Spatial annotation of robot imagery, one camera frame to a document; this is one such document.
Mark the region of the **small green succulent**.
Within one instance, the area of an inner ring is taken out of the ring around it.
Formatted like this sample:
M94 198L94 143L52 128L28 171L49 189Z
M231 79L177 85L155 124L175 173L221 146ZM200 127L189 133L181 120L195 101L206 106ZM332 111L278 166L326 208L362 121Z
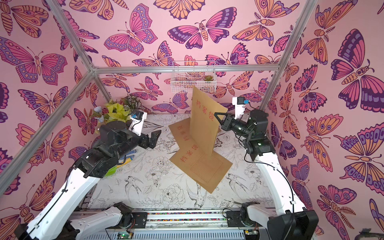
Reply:
M210 82L213 81L214 77L213 76L205 76L204 81Z

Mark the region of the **blue white work glove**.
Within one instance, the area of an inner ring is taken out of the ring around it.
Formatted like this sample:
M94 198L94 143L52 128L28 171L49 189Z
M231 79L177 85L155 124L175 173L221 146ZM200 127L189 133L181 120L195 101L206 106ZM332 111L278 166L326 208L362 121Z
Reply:
M136 153L137 153L136 150L132 150L132 151L128 152L126 155L122 156L119 159L118 165L124 165L126 163L131 162L133 160L133 158L135 157Z

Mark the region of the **kraft file bag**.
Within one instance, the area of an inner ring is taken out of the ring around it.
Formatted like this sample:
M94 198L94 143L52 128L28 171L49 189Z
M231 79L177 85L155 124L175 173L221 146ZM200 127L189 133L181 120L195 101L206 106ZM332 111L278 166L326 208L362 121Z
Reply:
M195 141L182 144L170 161L210 194L233 165L215 151L211 155L204 153Z
M212 155L219 131L219 120L215 113L226 113L228 109L198 88L193 88L190 135L200 149L208 156Z
M192 145L190 137L190 120L190 118L187 118L169 125L169 129L180 149L186 149Z

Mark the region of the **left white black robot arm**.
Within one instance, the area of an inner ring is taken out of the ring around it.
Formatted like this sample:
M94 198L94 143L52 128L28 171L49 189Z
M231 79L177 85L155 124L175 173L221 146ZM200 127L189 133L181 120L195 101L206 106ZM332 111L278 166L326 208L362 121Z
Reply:
M100 126L101 138L93 148L85 151L73 167L59 192L44 202L44 209L27 224L20 224L14 231L18 240L80 240L109 227L128 227L132 222L132 211L123 203L114 204L80 220L70 220L70 216L87 193L115 166L120 159L136 147L153 149L157 145L161 131L150 135L142 134L143 122L129 124L112 121Z

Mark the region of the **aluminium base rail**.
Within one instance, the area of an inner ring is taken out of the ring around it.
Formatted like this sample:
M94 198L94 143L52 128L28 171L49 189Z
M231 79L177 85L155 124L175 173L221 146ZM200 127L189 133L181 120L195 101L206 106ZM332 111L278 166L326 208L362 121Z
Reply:
M315 240L319 217L296 207L276 211L256 203L239 209L74 212L78 240Z

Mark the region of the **potted plant in glass vase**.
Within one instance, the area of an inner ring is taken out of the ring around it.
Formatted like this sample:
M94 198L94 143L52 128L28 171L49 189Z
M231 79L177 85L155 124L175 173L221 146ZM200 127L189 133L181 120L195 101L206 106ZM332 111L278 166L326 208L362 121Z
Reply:
M92 118L96 119L98 122L96 133L100 133L101 125L106 125L107 123L115 121L126 123L129 129L132 123L130 117L132 116L133 111L139 110L143 112L141 106L141 101L137 97L127 95L119 101L110 100L103 107L95 107L93 109Z

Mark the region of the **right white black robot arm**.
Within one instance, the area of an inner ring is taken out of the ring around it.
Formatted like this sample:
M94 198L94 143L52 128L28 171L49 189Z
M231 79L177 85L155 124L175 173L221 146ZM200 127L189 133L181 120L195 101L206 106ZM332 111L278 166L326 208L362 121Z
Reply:
M276 150L266 135L268 114L252 110L245 122L229 113L216 112L214 116L222 130L242 138L245 156L261 171L275 205L267 208L256 202L243 203L240 208L243 225L265 228L269 240L316 239L318 215L305 207L283 172Z

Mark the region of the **green yellow handled tool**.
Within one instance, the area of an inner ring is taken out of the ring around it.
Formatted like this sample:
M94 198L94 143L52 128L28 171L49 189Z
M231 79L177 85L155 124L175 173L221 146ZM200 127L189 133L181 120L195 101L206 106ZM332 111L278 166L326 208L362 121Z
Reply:
M114 175L118 171L119 168L122 168L123 166L130 163L131 161L132 161L132 158L127 158L126 161L124 163L122 163L121 165L116 165L115 167L112 167L106 173L105 178Z

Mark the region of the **aluminium frame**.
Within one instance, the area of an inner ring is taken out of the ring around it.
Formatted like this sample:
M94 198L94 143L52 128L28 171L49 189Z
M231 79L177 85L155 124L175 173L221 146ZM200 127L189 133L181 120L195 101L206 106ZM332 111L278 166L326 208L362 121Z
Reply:
M87 74L81 79L81 81L76 84L73 90L69 95L64 99L64 101L59 105L57 110L48 118L48 120L40 127L36 134L33 136L26 146L24 146L13 158L13 161L8 165L8 167L1 174L1 193L3 194L7 188L11 185L17 175L22 171L24 166L32 157L33 153L38 149L43 140L46 139L48 134L56 127L59 121L63 118L64 114L70 109L70 107L75 103L75 100L80 95L82 90L91 82L94 81L100 91L103 94L103 97L106 101L111 99L111 95L103 85L99 75L100 74L117 74L117 73L173 73L177 70L181 72L202 72L208 69L207 65L199 66L179 66L179 67L116 67L116 68L97 68L93 66L88 55L80 44L80 41L77 40L75 32L70 26L69 21L65 17L63 9L58 4L57 1L48 1L48 5L51 8L53 15L58 19L59 24L64 28L64 31L68 34L70 38L70 43L73 45L83 64L85 65ZM299 37L301 36L304 28L306 27L312 11L315 9L317 1L306 1L304 8L300 13L295 29L289 39L289 43L285 48L285 52L282 55L281 60L278 64L272 65L226 65L226 66L217 66L216 70L226 71L226 72L237 72L237 71L247 71L247 70L271 70L276 73L276 77L282 73L283 68L288 63L288 58L292 53L294 47L296 46Z

